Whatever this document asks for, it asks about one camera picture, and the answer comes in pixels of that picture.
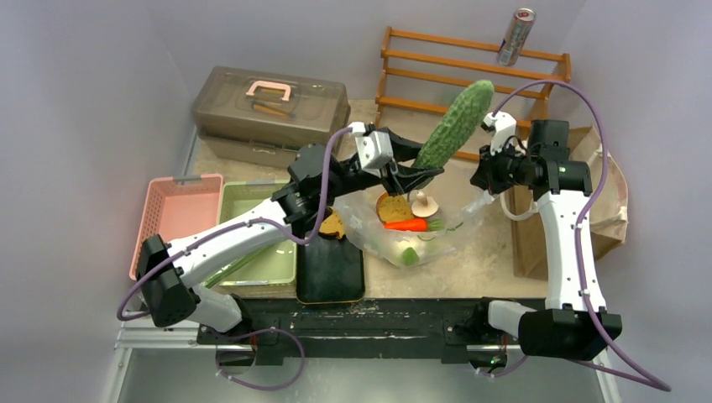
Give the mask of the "beige mushroom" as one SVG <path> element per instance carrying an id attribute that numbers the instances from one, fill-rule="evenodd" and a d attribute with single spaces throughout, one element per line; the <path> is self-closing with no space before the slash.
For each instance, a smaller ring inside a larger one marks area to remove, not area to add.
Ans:
<path id="1" fill-rule="evenodd" d="M 411 203 L 411 212 L 415 217 L 429 218 L 435 216 L 440 210 L 439 205 L 432 196 L 424 191 L 417 191 Z"/>

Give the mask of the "pink plastic basket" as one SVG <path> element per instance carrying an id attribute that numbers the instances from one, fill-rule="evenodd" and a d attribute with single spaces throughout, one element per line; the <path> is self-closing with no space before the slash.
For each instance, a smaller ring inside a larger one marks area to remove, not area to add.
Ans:
<path id="1" fill-rule="evenodd" d="M 184 238 L 217 223 L 224 179 L 220 174 L 164 177 L 149 183 L 128 276 L 136 279 L 144 240 Z"/>

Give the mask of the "brown paper bag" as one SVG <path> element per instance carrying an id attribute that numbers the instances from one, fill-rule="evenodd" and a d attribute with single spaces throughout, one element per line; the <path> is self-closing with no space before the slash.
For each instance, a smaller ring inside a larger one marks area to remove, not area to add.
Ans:
<path id="1" fill-rule="evenodd" d="M 602 149 L 595 127 L 571 128 L 568 146 L 572 160 L 588 164 L 593 185 L 599 184 Z M 628 186 L 614 158 L 608 157 L 605 186 L 589 213 L 594 258 L 601 259 L 625 242 L 628 226 Z M 547 279 L 547 254 L 541 216 L 532 214 L 511 224 L 513 241 L 513 273 L 516 277 Z"/>

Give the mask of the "orange carrot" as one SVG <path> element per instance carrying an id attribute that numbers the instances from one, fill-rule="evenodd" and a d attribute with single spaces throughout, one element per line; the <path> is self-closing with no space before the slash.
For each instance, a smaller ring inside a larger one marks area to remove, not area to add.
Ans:
<path id="1" fill-rule="evenodd" d="M 424 233 L 441 231 L 444 229 L 444 223 L 440 219 L 415 217 L 398 222 L 386 222 L 384 228 L 393 231 Z"/>

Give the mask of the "silver drink can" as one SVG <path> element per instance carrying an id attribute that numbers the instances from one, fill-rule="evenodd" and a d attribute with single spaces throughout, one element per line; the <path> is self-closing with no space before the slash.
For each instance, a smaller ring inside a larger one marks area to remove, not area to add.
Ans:
<path id="1" fill-rule="evenodd" d="M 517 62 L 536 18 L 537 14 L 530 8 L 518 8 L 512 14 L 496 57 L 500 65 L 513 66 Z"/>

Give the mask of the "clear plastic grocery bag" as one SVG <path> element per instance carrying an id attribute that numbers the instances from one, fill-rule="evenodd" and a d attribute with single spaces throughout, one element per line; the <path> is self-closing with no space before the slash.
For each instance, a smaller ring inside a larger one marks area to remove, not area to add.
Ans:
<path id="1" fill-rule="evenodd" d="M 440 219 L 444 229 L 436 232 L 403 232 L 384 228 L 375 211 L 375 203 L 385 191 L 363 191 L 339 197 L 334 209 L 340 216 L 346 238 L 364 252 L 391 264 L 408 268 L 432 262 L 452 254 L 470 240 L 482 226 L 484 207 L 491 199 L 480 189 L 456 195 L 447 189 L 432 188 L 439 212 L 426 219 Z M 409 204 L 415 192 L 403 195 Z"/>

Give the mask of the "orange wooden rack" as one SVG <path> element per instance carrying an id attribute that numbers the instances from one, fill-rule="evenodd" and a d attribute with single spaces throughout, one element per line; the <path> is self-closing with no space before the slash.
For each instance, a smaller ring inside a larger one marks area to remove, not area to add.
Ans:
<path id="1" fill-rule="evenodd" d="M 459 93 L 475 81 L 492 82 L 493 105 L 534 81 L 535 86 L 502 108 L 515 118 L 516 133 L 527 137 L 531 121 L 548 115 L 553 89 L 548 80 L 571 81 L 571 56 L 524 50 L 513 66 L 503 66 L 495 59 L 497 49 L 495 44 L 471 39 L 387 27 L 380 46 L 375 123 L 423 141 Z"/>

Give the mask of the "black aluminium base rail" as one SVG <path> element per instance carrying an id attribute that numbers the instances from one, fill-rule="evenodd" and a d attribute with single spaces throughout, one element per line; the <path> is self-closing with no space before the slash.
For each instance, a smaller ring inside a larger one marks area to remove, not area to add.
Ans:
<path id="1" fill-rule="evenodd" d="M 618 402 L 613 377 L 529 358 L 516 340 L 467 338 L 453 325 L 471 300 L 364 300 L 317 310 L 251 300 L 255 348 L 218 344 L 204 327 L 118 335 L 105 402 Z"/>

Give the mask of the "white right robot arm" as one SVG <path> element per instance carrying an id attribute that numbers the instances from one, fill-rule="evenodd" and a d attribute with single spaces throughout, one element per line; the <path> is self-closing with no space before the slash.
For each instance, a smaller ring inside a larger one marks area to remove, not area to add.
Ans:
<path id="1" fill-rule="evenodd" d="M 622 320 L 608 311 L 597 282 L 589 229 L 597 195 L 589 166 L 571 160 L 565 121 L 533 121 L 525 151 L 512 143 L 510 115 L 489 113 L 482 126 L 493 137 L 480 149 L 470 182 L 491 199 L 514 186 L 531 191 L 544 227 L 548 289 L 540 311 L 485 299 L 470 319 L 473 334 L 490 342 L 508 333 L 527 356 L 590 361 L 620 335 Z"/>

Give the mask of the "green plastic basket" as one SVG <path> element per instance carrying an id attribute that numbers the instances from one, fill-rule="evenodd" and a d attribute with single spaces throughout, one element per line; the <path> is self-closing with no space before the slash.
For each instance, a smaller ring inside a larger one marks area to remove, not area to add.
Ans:
<path id="1" fill-rule="evenodd" d="M 227 182 L 222 188 L 222 204 L 217 222 L 222 224 L 246 212 L 252 211 L 263 200 L 271 198 L 272 194 L 286 184 L 285 180 L 277 181 L 233 181 Z M 296 244 L 290 240 L 273 244 L 274 254 L 269 272 L 271 282 L 267 285 L 289 285 L 296 277 Z"/>

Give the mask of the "black tray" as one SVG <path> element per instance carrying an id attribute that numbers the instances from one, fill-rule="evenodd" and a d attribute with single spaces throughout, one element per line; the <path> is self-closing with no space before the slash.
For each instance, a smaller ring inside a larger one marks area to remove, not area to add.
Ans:
<path id="1" fill-rule="evenodd" d="M 358 302 L 365 294 L 364 255 L 347 238 L 316 237 L 299 245 L 296 299 L 305 305 Z"/>

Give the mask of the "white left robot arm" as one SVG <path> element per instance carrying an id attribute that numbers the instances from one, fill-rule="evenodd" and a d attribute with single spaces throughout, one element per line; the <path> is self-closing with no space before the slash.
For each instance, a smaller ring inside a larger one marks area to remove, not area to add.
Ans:
<path id="1" fill-rule="evenodd" d="M 444 169 L 407 165 L 421 147 L 364 123 L 339 129 L 326 144 L 301 147 L 287 169 L 290 180 L 245 214 L 184 238 L 145 239 L 129 294 L 142 295 L 143 314 L 156 327 L 187 320 L 209 326 L 229 343 L 241 343 L 250 320 L 234 297 L 206 288 L 204 281 L 273 244 L 309 244 L 340 196 L 372 186 L 383 186 L 392 196 L 423 187 Z"/>

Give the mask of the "green bumpy cucumber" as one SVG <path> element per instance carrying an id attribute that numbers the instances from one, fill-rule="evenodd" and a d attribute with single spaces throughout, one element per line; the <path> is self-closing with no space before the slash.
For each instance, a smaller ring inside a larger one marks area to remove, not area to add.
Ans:
<path id="1" fill-rule="evenodd" d="M 463 89 L 422 146 L 412 167 L 442 168 L 483 122 L 495 94 L 491 81 Z"/>

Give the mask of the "brown bread piece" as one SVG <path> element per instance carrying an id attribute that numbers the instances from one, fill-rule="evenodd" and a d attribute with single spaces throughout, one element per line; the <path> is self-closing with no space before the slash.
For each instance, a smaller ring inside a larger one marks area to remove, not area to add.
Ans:
<path id="1" fill-rule="evenodd" d="M 338 212 L 329 207 L 319 227 L 319 235 L 327 239 L 341 240 L 345 235 L 344 226 Z"/>
<path id="2" fill-rule="evenodd" d="M 411 205 L 402 195 L 390 196 L 383 193 L 375 203 L 375 211 L 383 223 L 402 222 L 415 217 Z"/>

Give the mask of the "brown translucent storage box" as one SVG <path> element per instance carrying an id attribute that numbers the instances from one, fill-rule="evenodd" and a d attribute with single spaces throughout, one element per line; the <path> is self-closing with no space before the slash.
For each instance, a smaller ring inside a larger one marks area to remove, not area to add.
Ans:
<path id="1" fill-rule="evenodd" d="M 245 92 L 254 81 L 291 86 L 291 99 L 277 91 Z M 218 157 L 285 168 L 308 144 L 325 144 L 348 125 L 346 86 L 299 76 L 216 66 L 193 102 L 191 114 L 200 138 Z"/>

